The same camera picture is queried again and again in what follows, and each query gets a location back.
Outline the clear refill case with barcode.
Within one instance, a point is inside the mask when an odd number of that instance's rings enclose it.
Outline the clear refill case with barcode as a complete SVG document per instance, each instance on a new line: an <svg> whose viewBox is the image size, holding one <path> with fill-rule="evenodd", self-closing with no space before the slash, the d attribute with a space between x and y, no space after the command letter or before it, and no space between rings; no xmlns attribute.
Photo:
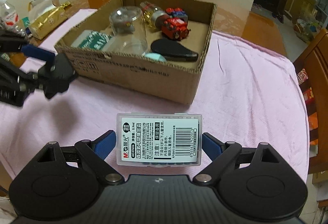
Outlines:
<svg viewBox="0 0 328 224"><path fill-rule="evenodd" d="M120 166L201 164L200 114L119 113L116 123L116 160Z"/></svg>

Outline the white green medical bottle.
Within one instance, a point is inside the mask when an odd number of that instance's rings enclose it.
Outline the white green medical bottle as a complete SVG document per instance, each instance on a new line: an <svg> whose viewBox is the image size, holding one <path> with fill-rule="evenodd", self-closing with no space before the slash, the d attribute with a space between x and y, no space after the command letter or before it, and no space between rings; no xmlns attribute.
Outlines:
<svg viewBox="0 0 328 224"><path fill-rule="evenodd" d="M84 30L71 44L73 48L108 51L115 38L109 34Z"/></svg>

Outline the clear plastic cup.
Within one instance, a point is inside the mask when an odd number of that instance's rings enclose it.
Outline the clear plastic cup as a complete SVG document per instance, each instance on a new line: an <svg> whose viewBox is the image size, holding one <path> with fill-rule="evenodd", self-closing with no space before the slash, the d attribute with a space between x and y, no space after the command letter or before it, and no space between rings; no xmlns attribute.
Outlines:
<svg viewBox="0 0 328 224"><path fill-rule="evenodd" d="M142 10L136 6L120 7L109 16L113 33L111 52L143 56L148 52Z"/></svg>

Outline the mint green earbud case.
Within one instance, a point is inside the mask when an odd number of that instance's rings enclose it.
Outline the mint green earbud case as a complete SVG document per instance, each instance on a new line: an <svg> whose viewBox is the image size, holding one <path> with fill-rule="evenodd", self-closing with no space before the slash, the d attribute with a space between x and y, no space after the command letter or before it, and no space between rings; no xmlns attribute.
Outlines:
<svg viewBox="0 0 328 224"><path fill-rule="evenodd" d="M165 59L165 57L163 57L160 54L157 53L153 53L153 52L148 52L146 54L143 55L144 58L149 58L155 61L159 61L159 62L166 62L167 60Z"/></svg>

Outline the black oval case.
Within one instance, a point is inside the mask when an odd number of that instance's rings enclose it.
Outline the black oval case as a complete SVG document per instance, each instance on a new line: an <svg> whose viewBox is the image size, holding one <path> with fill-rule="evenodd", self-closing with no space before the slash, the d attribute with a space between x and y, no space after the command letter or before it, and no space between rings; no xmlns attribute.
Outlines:
<svg viewBox="0 0 328 224"><path fill-rule="evenodd" d="M166 38L153 41L150 48L153 53L162 55L171 61L196 62L198 60L197 52Z"/></svg>

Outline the red toy train block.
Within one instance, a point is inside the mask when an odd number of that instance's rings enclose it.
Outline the red toy train block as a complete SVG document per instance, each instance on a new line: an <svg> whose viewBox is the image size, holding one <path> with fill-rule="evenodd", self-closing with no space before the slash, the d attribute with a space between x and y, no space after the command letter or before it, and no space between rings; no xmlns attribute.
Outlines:
<svg viewBox="0 0 328 224"><path fill-rule="evenodd" d="M188 29L188 23L184 20L173 17L168 18L163 22L161 31L169 39L181 41L188 37L191 30Z"/></svg>

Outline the gold capsule bottle silver cap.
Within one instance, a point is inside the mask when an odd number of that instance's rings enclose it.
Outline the gold capsule bottle silver cap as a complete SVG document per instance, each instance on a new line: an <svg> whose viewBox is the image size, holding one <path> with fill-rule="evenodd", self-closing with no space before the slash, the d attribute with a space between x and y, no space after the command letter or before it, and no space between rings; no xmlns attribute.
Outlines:
<svg viewBox="0 0 328 224"><path fill-rule="evenodd" d="M141 2L140 8L143 13L144 21L149 26L158 30L160 30L164 22L170 18L163 9L148 1Z"/></svg>

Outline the blue black toy train block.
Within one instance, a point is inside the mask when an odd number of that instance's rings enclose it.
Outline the blue black toy train block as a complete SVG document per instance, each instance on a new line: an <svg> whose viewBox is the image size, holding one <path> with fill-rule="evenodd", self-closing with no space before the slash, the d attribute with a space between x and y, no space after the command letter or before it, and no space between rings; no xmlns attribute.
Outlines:
<svg viewBox="0 0 328 224"><path fill-rule="evenodd" d="M179 18L181 20L183 20L184 22L188 23L188 15L186 14L186 12L177 7L177 8L167 8L165 9L165 12L171 17L171 18Z"/></svg>

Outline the black square device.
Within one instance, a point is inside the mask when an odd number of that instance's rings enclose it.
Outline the black square device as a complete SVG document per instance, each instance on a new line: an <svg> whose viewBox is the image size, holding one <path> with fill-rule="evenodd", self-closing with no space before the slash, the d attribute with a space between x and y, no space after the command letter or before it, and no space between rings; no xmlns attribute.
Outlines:
<svg viewBox="0 0 328 224"><path fill-rule="evenodd" d="M69 58L60 53L53 62L46 62L38 70L39 89L42 89L47 99L66 92L69 85L78 78L78 73Z"/></svg>

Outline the grey plush toy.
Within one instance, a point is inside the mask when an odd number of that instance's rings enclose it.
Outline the grey plush toy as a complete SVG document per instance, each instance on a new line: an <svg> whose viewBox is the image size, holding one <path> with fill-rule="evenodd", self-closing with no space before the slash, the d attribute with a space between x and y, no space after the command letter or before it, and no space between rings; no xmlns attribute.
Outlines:
<svg viewBox="0 0 328 224"><path fill-rule="evenodd" d="M135 32L133 21L123 16L116 16L112 19L112 29L114 34L131 34Z"/></svg>

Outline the gold tissue pack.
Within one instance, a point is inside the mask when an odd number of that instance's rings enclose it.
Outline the gold tissue pack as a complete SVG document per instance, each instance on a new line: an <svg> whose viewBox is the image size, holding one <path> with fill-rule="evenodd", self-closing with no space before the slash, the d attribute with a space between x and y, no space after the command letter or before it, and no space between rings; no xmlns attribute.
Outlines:
<svg viewBox="0 0 328 224"><path fill-rule="evenodd" d="M43 13L33 22L30 22L29 29L32 36L38 40L45 38L50 32L54 31L68 19L66 10L70 7L72 7L72 4L70 2L65 2L59 7L55 7Z"/></svg>

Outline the plastic water bottle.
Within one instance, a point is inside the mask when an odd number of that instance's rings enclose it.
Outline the plastic water bottle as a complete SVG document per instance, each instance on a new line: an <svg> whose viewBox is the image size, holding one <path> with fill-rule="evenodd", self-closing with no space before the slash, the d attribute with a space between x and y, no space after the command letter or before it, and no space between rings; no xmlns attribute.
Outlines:
<svg viewBox="0 0 328 224"><path fill-rule="evenodd" d="M19 25L19 16L15 7L7 0L1 0L1 24L6 30L24 35L24 30Z"/></svg>

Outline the pink table cloth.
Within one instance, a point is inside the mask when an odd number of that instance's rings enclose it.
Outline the pink table cloth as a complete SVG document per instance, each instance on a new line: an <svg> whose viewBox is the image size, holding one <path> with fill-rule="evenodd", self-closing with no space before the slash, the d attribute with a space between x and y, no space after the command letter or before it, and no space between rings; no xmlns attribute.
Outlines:
<svg viewBox="0 0 328 224"><path fill-rule="evenodd" d="M270 143L302 179L309 168L309 124L292 62L242 38L214 32L191 105L86 78L46 99L36 91L23 107L1 104L1 164L16 177L49 141L62 146L116 129L118 113L189 113L202 129L244 147Z"/></svg>

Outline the brown cardboard box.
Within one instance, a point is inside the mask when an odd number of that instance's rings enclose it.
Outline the brown cardboard box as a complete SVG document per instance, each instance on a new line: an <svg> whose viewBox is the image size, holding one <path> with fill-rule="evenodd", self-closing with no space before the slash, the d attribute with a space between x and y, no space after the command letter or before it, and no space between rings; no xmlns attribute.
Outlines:
<svg viewBox="0 0 328 224"><path fill-rule="evenodd" d="M199 0L109 0L55 49L80 76L189 105L216 10Z"/></svg>

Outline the wooden chair at right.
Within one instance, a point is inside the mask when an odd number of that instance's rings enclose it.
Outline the wooden chair at right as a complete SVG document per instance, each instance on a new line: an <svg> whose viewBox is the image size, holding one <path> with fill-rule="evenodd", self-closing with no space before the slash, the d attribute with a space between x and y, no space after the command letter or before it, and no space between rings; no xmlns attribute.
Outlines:
<svg viewBox="0 0 328 224"><path fill-rule="evenodd" d="M327 29L322 29L294 61L297 73L305 69L308 79L300 84L302 92L312 89L314 99L306 105L307 115L318 117L318 128L310 131L310 141L318 140L318 153L309 158L309 174L327 170Z"/></svg>

